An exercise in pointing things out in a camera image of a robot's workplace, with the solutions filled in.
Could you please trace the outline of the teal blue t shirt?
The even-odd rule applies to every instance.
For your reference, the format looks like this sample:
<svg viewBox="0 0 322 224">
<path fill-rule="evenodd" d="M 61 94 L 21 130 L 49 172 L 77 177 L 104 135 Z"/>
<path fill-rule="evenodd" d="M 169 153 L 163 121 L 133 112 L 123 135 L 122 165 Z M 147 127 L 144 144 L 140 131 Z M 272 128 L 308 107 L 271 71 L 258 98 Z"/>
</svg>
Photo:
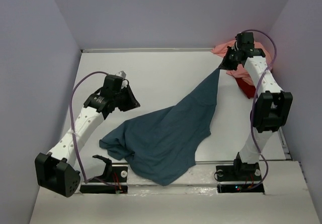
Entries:
<svg viewBox="0 0 322 224">
<path fill-rule="evenodd" d="M 99 141 L 140 177 L 167 186 L 193 167 L 199 144 L 211 135 L 220 70 L 174 106 L 124 121 Z"/>
</svg>

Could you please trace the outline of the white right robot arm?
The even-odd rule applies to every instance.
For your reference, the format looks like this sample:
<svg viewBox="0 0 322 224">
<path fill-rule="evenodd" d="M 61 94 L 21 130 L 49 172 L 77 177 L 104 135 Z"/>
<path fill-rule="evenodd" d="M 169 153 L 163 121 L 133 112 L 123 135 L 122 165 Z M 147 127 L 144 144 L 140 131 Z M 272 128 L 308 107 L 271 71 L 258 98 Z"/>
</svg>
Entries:
<svg viewBox="0 0 322 224">
<path fill-rule="evenodd" d="M 250 115 L 251 132 L 236 156 L 241 163 L 231 168 L 238 180 L 250 174 L 248 165 L 259 161 L 268 139 L 285 125 L 293 101 L 292 94 L 284 91 L 274 79 L 271 72 L 274 63 L 268 63 L 264 51 L 255 47 L 253 33 L 253 30 L 238 33 L 219 65 L 221 70 L 236 70 L 242 65 L 256 88 Z"/>
</svg>

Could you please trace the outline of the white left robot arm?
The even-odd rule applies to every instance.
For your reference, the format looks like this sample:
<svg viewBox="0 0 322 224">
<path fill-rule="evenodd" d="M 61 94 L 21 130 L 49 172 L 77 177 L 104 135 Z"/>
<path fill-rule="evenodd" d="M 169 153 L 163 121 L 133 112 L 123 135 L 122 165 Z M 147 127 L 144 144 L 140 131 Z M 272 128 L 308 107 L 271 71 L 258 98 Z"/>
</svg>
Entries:
<svg viewBox="0 0 322 224">
<path fill-rule="evenodd" d="M 84 102 L 78 117 L 70 114 L 71 127 L 47 153 L 35 158 L 37 182 L 64 197 L 71 197 L 81 182 L 87 182 L 80 151 L 96 128 L 115 110 L 126 112 L 140 107 L 126 73 L 105 74 L 103 85 Z"/>
</svg>

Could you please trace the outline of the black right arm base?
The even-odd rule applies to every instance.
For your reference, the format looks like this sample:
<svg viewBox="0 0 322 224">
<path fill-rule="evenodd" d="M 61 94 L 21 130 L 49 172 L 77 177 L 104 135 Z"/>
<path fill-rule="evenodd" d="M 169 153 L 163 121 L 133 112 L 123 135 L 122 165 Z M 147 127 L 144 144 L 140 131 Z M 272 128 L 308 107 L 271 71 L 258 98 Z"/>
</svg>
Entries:
<svg viewBox="0 0 322 224">
<path fill-rule="evenodd" d="M 223 193 L 265 193 L 259 164 L 238 164 L 216 166 L 214 179 L 217 191 Z"/>
</svg>

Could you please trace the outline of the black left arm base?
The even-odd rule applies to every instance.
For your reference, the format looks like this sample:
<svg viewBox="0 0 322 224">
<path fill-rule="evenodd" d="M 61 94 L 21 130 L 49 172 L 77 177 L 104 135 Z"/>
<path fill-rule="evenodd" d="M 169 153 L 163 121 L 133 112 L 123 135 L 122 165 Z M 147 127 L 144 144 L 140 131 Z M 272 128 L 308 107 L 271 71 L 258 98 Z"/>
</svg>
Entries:
<svg viewBox="0 0 322 224">
<path fill-rule="evenodd" d="M 92 177 L 88 183 L 82 183 L 79 192 L 82 194 L 127 194 L 128 166 L 114 165 L 112 161 L 100 155 L 92 156 L 99 160 L 104 169 L 101 175 Z"/>
</svg>

